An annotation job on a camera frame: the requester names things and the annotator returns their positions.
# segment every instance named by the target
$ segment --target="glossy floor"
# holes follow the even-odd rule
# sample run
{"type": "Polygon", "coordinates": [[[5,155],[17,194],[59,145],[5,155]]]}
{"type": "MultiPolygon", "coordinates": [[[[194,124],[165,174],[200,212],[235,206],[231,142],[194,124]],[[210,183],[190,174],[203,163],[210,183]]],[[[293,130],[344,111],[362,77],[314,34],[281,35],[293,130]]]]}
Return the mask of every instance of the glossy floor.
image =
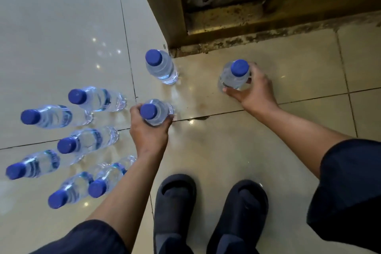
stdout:
{"type": "MultiPolygon", "coordinates": [[[[260,253],[366,253],[322,241],[306,224],[318,184],[271,131],[218,92],[222,65],[243,58],[273,79],[282,107],[348,135],[381,141],[377,24],[321,30],[176,59],[179,82],[165,86],[144,64],[150,48],[166,49],[146,0],[0,0],[0,244],[4,253],[28,253],[82,222],[103,198],[86,198],[52,210],[47,197],[61,182],[100,161],[135,153],[128,110],[97,113],[90,126],[114,125],[120,140],[79,165],[39,179],[9,181],[5,168],[25,155],[55,149],[73,128],[25,126],[19,113],[44,103],[67,104],[71,88],[101,86],[124,93],[128,107],[160,98],[177,110],[169,145],[151,191],[170,174],[191,175],[198,197],[188,243],[205,253],[230,188],[241,179],[261,182],[270,211],[260,253]]],[[[148,202],[134,253],[153,253],[153,215],[148,202]]]]}

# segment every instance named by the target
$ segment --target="plastic bottle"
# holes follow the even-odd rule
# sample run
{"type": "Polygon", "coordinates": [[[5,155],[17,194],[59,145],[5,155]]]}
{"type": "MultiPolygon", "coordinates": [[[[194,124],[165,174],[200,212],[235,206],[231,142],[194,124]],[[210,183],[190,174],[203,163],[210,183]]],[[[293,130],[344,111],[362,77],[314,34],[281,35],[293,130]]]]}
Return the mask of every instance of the plastic bottle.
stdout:
{"type": "Polygon", "coordinates": [[[7,167],[5,174],[11,180],[22,177],[38,178],[54,172],[61,164],[60,156],[53,150],[36,152],[26,156],[21,162],[7,167]]]}
{"type": "Polygon", "coordinates": [[[145,54],[145,66],[148,72],[164,84],[177,82],[179,73],[168,53],[162,50],[150,49],[145,54]]]}
{"type": "Polygon", "coordinates": [[[100,171],[94,182],[89,186],[90,196],[98,198],[110,192],[135,161],[135,156],[128,156],[100,171]]]}
{"type": "Polygon", "coordinates": [[[93,86],[72,89],[68,98],[89,112],[118,112],[126,107],[126,99],[121,93],[93,86]]]}
{"type": "Polygon", "coordinates": [[[65,204],[77,203],[88,195],[89,185],[94,177],[109,164],[102,163],[91,167],[89,170],[74,175],[64,181],[59,190],[48,198],[48,204],[52,209],[58,209],[65,204]]]}
{"type": "Polygon", "coordinates": [[[219,77],[218,88],[220,91],[224,87],[238,89],[243,86],[250,76],[249,64],[246,60],[238,59],[228,62],[219,77]]]}
{"type": "Polygon", "coordinates": [[[155,98],[140,107],[140,115],[152,126],[162,124],[169,114],[174,114],[173,106],[155,98]]]}
{"type": "Polygon", "coordinates": [[[92,113],[79,107],[66,107],[64,105],[45,105],[21,113],[21,121],[24,124],[34,124],[45,129],[55,129],[68,125],[83,126],[92,120],[92,113]]]}
{"type": "Polygon", "coordinates": [[[82,158],[89,152],[112,145],[118,138],[119,133],[113,127],[77,130],[61,139],[57,149],[61,154],[73,154],[82,158]]]}

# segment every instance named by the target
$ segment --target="person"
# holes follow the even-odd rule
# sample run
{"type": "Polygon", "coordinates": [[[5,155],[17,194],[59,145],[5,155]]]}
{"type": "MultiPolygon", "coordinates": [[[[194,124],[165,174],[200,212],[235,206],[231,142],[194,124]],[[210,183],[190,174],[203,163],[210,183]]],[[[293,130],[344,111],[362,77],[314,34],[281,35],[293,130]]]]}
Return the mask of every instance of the person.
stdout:
{"type": "MultiPolygon", "coordinates": [[[[324,240],[380,253],[380,143],[355,139],[283,111],[271,81],[256,64],[250,64],[250,69],[250,89],[224,91],[274,131],[320,180],[307,223],[324,240]]],[[[173,119],[169,116],[162,125],[151,127],[140,117],[140,106],[130,110],[137,161],[86,221],[33,253],[132,252],[173,119]]],[[[196,193],[195,183],[187,175],[172,175],[162,182],[155,204],[155,254],[192,253],[186,238],[196,193]]],[[[262,187],[250,180],[239,181],[226,198],[207,254],[257,253],[255,246],[267,212],[262,187]]]]}

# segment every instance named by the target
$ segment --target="footwear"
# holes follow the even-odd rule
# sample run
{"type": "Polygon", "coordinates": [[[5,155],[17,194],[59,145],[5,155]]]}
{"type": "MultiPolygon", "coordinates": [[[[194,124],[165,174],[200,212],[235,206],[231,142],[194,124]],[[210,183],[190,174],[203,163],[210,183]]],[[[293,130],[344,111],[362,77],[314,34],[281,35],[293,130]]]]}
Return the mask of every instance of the footwear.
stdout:
{"type": "Polygon", "coordinates": [[[242,239],[247,252],[254,252],[268,210],[269,202],[261,185],[250,180],[236,183],[227,195],[221,217],[209,240],[207,254],[216,254],[225,234],[242,239]]]}
{"type": "Polygon", "coordinates": [[[155,254],[168,238],[183,239],[185,243],[196,194],[196,184],[188,175],[172,175],[161,183],[155,203],[155,254]]]}

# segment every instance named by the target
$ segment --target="bottle cap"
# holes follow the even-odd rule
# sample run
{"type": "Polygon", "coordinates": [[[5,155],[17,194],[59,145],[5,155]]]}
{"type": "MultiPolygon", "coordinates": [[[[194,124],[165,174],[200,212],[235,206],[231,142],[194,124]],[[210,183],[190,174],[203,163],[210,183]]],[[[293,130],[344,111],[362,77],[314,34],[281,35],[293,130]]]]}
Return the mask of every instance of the bottle cap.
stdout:
{"type": "Polygon", "coordinates": [[[244,59],[237,59],[230,67],[232,74],[236,77],[244,76],[249,71],[249,64],[244,59]]]}
{"type": "Polygon", "coordinates": [[[81,105],[86,101],[87,95],[83,89],[72,89],[68,94],[68,98],[69,102],[75,105],[81,105]]]}
{"type": "Polygon", "coordinates": [[[9,165],[5,171],[5,174],[11,180],[20,179],[26,174],[26,166],[24,163],[9,165]]]}
{"type": "Polygon", "coordinates": [[[89,186],[89,195],[93,198],[98,198],[106,193],[107,185],[104,180],[95,180],[89,186]]]}
{"type": "Polygon", "coordinates": [[[65,190],[58,190],[51,194],[48,198],[49,207],[52,209],[58,209],[67,203],[69,199],[65,190]]]}
{"type": "Polygon", "coordinates": [[[157,115],[157,107],[153,103],[145,103],[140,108],[140,115],[143,119],[153,119],[157,115]]]}
{"type": "Polygon", "coordinates": [[[145,60],[147,61],[147,64],[151,66],[158,66],[162,63],[163,57],[160,51],[158,51],[157,49],[150,49],[145,54],[145,60]]]}
{"type": "Polygon", "coordinates": [[[41,114],[38,110],[25,110],[20,118],[23,124],[36,124],[41,120],[41,114]]]}
{"type": "Polygon", "coordinates": [[[69,154],[72,153],[77,146],[75,138],[67,137],[61,139],[57,144],[57,149],[61,154],[69,154]]]}

